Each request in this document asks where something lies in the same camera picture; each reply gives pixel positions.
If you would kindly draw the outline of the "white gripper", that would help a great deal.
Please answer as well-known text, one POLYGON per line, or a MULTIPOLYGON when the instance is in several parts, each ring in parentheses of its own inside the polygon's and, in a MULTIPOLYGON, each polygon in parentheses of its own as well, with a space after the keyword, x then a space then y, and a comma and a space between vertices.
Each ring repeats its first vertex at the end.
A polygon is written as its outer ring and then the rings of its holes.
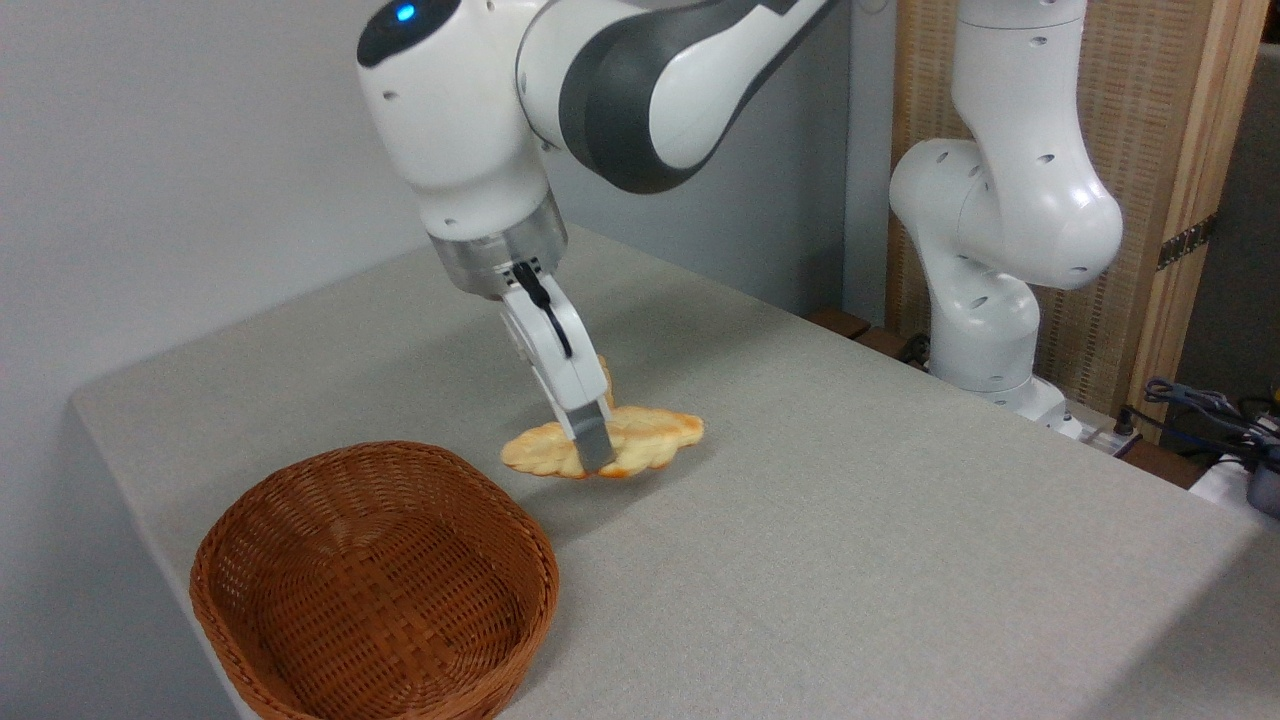
POLYGON ((538 378, 586 474, 614 461, 608 430, 608 382, 576 306, 553 278, 508 279, 502 316, 538 378))

